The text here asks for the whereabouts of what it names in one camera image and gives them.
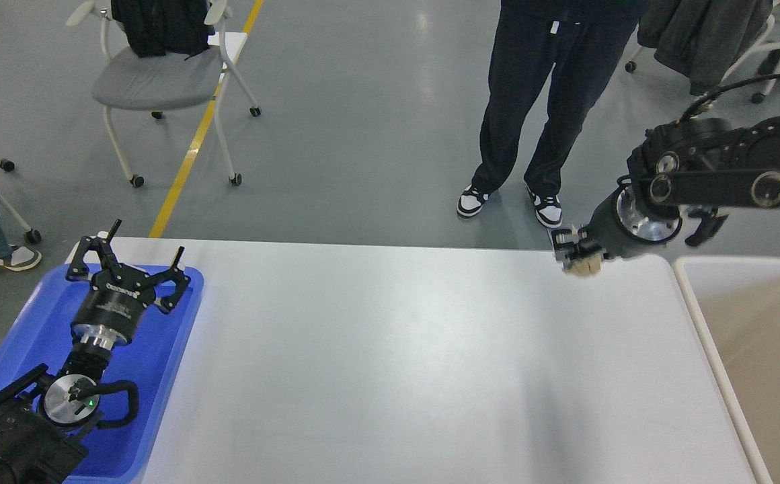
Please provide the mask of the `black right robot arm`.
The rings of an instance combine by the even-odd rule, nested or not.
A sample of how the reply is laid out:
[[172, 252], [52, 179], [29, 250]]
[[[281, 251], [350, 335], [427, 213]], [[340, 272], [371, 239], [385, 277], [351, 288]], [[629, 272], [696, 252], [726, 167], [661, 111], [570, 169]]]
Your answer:
[[701, 118], [715, 100], [756, 76], [699, 96], [674, 122], [646, 130], [627, 159], [627, 174], [580, 229], [554, 229], [554, 256], [565, 272], [591, 276], [603, 261], [657, 251], [678, 236], [683, 218], [698, 218], [685, 244], [719, 232], [731, 208], [780, 209], [780, 116], [750, 128]]

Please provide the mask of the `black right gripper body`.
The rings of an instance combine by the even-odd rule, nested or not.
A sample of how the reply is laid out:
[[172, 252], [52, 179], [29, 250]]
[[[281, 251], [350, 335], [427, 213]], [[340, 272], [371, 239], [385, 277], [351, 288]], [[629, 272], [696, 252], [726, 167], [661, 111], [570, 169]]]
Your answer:
[[682, 218], [660, 220], [640, 210], [631, 186], [616, 189], [600, 203], [586, 224], [586, 235], [611, 258], [657, 252], [678, 236]]

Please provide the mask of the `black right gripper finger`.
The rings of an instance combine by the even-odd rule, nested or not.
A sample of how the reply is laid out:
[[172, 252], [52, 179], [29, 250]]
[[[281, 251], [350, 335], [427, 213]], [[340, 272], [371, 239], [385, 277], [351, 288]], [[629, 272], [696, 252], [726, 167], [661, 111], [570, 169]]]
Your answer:
[[554, 229], [551, 232], [556, 260], [563, 270], [601, 270], [603, 248], [584, 229]]
[[698, 247], [712, 239], [729, 218], [729, 211], [725, 208], [688, 208], [685, 214], [688, 218], [699, 220], [695, 232], [685, 239], [685, 245], [689, 247]]

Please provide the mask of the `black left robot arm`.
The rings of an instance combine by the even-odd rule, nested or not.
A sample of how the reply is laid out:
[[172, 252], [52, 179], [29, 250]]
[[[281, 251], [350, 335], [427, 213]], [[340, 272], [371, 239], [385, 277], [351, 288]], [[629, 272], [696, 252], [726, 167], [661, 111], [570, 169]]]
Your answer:
[[0, 483], [128, 482], [183, 355], [202, 276], [130, 266], [114, 233], [84, 236], [0, 348]]

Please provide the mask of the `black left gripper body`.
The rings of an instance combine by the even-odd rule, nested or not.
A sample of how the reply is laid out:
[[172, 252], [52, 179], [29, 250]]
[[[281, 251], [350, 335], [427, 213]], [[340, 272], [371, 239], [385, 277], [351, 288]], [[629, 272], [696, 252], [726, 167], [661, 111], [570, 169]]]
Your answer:
[[119, 278], [108, 270], [95, 273], [71, 322], [73, 338], [83, 343], [102, 339], [104, 348], [132, 343], [150, 303], [150, 288], [142, 287], [149, 276], [134, 266], [125, 267]]

